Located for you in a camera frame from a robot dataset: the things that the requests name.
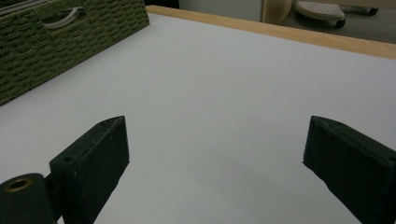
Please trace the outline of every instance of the wall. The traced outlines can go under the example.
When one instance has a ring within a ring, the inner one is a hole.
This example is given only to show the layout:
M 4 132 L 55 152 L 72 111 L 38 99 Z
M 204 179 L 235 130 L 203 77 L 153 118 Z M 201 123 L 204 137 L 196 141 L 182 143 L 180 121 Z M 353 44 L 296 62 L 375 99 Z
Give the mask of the wall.
M 179 0 L 180 8 L 249 21 L 262 19 L 262 0 Z

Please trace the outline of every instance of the white table surface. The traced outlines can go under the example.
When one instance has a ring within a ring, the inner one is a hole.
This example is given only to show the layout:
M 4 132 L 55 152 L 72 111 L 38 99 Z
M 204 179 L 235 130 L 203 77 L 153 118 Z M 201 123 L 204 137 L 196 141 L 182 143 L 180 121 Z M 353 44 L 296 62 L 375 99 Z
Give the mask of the white table surface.
M 396 148 L 396 62 L 193 21 L 151 25 L 0 106 L 0 181 L 124 115 L 95 223 L 359 223 L 302 164 L 311 115 Z

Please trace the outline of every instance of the green woven basket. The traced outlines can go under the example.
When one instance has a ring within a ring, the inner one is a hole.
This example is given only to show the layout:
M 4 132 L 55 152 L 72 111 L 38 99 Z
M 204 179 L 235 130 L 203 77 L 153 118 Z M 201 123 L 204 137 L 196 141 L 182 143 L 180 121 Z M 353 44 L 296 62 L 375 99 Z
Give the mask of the green woven basket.
M 78 18 L 46 28 L 73 7 Z M 0 16 L 0 105 L 147 25 L 143 0 L 51 0 Z

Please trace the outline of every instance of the wooden table edge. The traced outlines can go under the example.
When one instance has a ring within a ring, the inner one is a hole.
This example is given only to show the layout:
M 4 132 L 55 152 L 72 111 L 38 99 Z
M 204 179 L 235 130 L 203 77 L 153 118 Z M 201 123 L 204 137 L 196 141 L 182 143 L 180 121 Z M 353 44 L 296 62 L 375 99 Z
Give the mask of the wooden table edge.
M 198 21 L 207 24 L 233 28 L 236 30 L 248 31 L 262 35 L 270 35 L 301 43 L 322 46 L 330 49 L 340 49 L 396 60 L 396 45 L 390 43 L 340 35 L 329 35 L 257 21 L 244 21 L 169 7 L 147 6 L 147 11 L 148 13 L 167 17 L 179 18 L 188 21 Z

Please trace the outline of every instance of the floor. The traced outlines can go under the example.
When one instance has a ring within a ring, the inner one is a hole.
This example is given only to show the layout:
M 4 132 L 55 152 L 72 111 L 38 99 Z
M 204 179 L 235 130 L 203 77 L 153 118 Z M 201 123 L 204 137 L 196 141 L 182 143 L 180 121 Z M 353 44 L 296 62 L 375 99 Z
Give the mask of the floor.
M 396 44 L 396 10 L 380 8 L 376 15 L 368 16 L 369 8 L 340 7 L 346 14 L 346 25 L 335 28 L 336 21 L 318 21 L 298 17 L 294 6 L 282 26 L 344 35 Z

